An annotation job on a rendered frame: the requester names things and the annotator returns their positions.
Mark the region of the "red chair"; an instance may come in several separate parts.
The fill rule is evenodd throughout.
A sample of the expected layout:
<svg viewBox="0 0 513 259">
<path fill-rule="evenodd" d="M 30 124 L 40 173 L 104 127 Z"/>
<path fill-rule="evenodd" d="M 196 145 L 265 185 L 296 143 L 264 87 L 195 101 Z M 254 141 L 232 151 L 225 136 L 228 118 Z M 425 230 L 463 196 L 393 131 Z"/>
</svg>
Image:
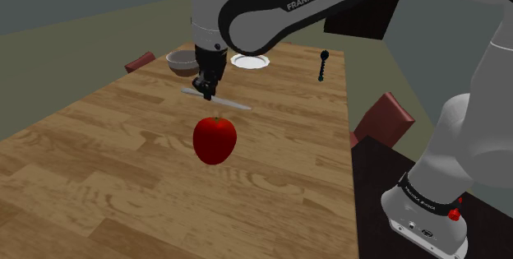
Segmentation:
<svg viewBox="0 0 513 259">
<path fill-rule="evenodd" d="M 155 60 L 155 55 L 152 52 L 148 51 L 148 52 L 144 53 L 142 56 L 140 56 L 138 59 L 125 65 L 124 68 L 127 71 L 127 73 L 131 73 L 154 60 Z"/>
<path fill-rule="evenodd" d="M 349 133 L 350 147 L 370 136 L 392 148 L 415 123 L 415 119 L 399 104 L 391 92 L 384 93 L 363 115 L 353 132 Z"/>
</svg>

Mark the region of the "wooden table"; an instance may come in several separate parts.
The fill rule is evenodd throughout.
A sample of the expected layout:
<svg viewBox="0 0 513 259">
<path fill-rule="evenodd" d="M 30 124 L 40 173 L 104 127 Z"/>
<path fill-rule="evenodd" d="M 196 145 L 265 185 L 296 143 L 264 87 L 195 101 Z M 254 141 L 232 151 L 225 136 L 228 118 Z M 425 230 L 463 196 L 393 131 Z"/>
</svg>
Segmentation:
<svg viewBox="0 0 513 259">
<path fill-rule="evenodd" d="M 358 259 L 344 55 L 280 44 L 186 95 L 165 58 L 0 141 L 0 259 Z M 228 119 L 231 155 L 193 131 Z"/>
</svg>

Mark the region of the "black spoon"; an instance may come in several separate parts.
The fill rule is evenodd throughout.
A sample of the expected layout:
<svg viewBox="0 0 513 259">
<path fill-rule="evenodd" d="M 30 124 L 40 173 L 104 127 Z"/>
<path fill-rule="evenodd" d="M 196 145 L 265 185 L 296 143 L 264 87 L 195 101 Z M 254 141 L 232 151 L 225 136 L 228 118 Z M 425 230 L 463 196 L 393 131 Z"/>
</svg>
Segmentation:
<svg viewBox="0 0 513 259">
<path fill-rule="evenodd" d="M 320 71 L 319 71 L 319 75 L 317 78 L 317 80 L 319 80 L 319 81 L 324 81 L 324 71 L 325 71 L 325 67 L 326 67 L 326 60 L 328 59 L 329 56 L 330 55 L 327 50 L 323 50 L 320 54 L 321 66 L 320 66 Z"/>
</svg>

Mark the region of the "red tomato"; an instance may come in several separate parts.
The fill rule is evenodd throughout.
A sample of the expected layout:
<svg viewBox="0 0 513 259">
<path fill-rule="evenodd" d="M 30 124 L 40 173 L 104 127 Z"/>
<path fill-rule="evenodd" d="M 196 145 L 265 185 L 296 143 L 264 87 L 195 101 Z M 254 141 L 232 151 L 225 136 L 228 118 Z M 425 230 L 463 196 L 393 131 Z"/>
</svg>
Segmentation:
<svg viewBox="0 0 513 259">
<path fill-rule="evenodd" d="M 203 118 L 195 126 L 192 139 L 197 157 L 205 164 L 217 165 L 231 155 L 237 132 L 226 118 Z"/>
</svg>

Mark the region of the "grey bowl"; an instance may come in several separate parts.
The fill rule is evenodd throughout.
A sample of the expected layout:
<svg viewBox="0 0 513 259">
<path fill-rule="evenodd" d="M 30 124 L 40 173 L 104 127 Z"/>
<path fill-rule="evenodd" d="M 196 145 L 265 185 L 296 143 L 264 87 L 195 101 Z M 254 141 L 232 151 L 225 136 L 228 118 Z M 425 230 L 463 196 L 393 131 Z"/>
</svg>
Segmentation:
<svg viewBox="0 0 513 259">
<path fill-rule="evenodd" d="M 199 72 L 193 50 L 176 50 L 166 55 L 168 66 L 177 76 L 195 76 Z"/>
</svg>

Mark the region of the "white plate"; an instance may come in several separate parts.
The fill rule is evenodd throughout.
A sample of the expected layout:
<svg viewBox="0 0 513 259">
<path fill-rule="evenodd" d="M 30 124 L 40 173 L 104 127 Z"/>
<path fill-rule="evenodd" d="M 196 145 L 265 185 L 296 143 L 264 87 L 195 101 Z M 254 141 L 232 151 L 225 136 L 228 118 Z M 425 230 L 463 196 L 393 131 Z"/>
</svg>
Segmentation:
<svg viewBox="0 0 513 259">
<path fill-rule="evenodd" d="M 266 56 L 245 56 L 240 53 L 233 55 L 230 58 L 230 62 L 235 67 L 247 70 L 261 69 L 270 64 L 270 60 Z"/>
</svg>

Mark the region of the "grey knife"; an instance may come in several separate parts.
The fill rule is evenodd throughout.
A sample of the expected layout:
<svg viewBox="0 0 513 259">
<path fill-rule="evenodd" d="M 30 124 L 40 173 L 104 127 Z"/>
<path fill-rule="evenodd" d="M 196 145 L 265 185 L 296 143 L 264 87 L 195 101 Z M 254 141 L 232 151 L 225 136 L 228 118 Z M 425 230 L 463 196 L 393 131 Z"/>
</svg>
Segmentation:
<svg viewBox="0 0 513 259">
<path fill-rule="evenodd" d="M 195 95 L 195 96 L 204 98 L 204 95 L 201 92 L 199 92 L 197 90 L 194 90 L 194 89 L 191 89 L 191 88 L 182 88 L 181 92 L 184 93 L 184 94 Z M 242 109 L 242 110 L 251 110 L 252 109 L 249 106 L 246 106 L 246 105 L 243 105 L 243 104 L 239 104 L 239 103 L 234 102 L 232 100 L 221 99 L 221 98 L 218 98 L 218 97 L 216 97 L 214 95 L 212 95 L 210 97 L 210 102 L 214 102 L 214 103 L 222 104 L 222 105 L 227 105 L 227 106 L 231 106 L 231 107 L 234 107 L 234 108 L 237 108 L 237 109 Z"/>
</svg>

